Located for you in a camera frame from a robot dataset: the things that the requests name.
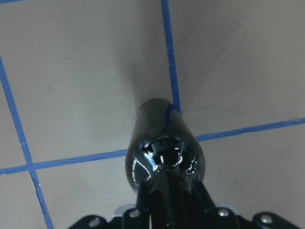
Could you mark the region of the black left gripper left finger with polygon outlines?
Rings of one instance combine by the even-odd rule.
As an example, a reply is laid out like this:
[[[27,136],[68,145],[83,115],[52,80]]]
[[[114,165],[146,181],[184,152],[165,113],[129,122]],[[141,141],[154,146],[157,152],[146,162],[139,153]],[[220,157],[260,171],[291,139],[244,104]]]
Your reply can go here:
[[[149,210],[150,184],[148,181],[140,182],[137,191],[135,207],[126,210],[122,216],[123,229],[149,229],[150,210]]]

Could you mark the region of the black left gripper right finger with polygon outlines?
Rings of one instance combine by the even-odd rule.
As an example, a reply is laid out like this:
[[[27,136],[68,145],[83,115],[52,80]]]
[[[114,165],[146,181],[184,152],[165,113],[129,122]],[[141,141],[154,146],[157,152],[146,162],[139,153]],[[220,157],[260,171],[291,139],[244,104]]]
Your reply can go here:
[[[192,182],[192,194],[199,202],[199,213],[204,229],[240,229],[235,213],[227,207],[217,207],[203,182]]]

